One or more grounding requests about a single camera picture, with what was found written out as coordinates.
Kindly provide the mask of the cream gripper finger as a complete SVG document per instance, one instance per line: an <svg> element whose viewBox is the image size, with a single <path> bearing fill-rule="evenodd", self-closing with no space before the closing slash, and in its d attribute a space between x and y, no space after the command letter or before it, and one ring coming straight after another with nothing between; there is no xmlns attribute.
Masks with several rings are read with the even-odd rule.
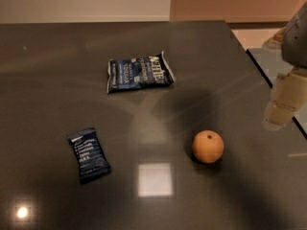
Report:
<svg viewBox="0 0 307 230"><path fill-rule="evenodd" d="M307 69L294 67L288 74L278 74L263 118L263 127L278 131L288 124L307 103Z"/></svg>

